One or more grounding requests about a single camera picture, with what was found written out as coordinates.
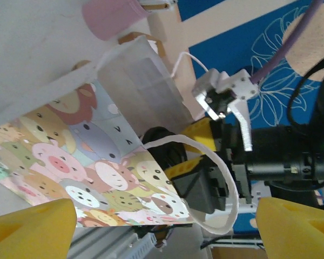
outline pink cup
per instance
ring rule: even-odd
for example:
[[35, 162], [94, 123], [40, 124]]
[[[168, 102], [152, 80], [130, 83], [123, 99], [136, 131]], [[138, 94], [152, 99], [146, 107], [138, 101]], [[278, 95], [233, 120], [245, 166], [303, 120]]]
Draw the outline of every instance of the pink cup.
[[101, 40], [108, 40], [135, 22], [146, 18], [137, 0], [90, 0], [82, 7], [86, 25]]

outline paper bag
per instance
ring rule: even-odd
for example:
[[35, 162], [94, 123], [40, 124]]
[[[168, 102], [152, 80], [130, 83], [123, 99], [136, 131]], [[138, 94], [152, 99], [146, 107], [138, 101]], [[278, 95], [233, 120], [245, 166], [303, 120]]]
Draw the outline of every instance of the paper bag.
[[[0, 183], [32, 205], [72, 199], [79, 227], [192, 221], [125, 119], [123, 111], [133, 109], [128, 115], [143, 122], [134, 123], [140, 133], [163, 126], [167, 120], [158, 109], [171, 110], [162, 101], [149, 108], [154, 89], [168, 98], [166, 105], [180, 108], [178, 118], [187, 117], [180, 96], [172, 96], [172, 81], [161, 73], [166, 72], [161, 61], [149, 54], [131, 55], [136, 51], [158, 57], [146, 39], [137, 39], [109, 53], [99, 65], [89, 63], [4, 109]], [[141, 70], [132, 68], [136, 65]]]

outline purple cable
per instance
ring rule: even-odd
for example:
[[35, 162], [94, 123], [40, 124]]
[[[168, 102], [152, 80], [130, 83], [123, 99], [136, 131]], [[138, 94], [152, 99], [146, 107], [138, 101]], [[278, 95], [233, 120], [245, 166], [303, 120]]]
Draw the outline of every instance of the purple cable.
[[260, 70], [251, 76], [252, 84], [257, 84], [261, 79], [266, 77], [286, 56], [288, 51], [292, 48], [294, 43], [299, 39], [300, 35], [303, 33], [308, 23], [312, 20], [313, 16], [317, 12], [323, 0], [313, 0], [307, 9], [306, 13], [303, 15], [302, 19], [299, 21], [298, 25], [288, 37], [286, 42], [282, 47], [276, 52], [272, 59], [269, 60]]

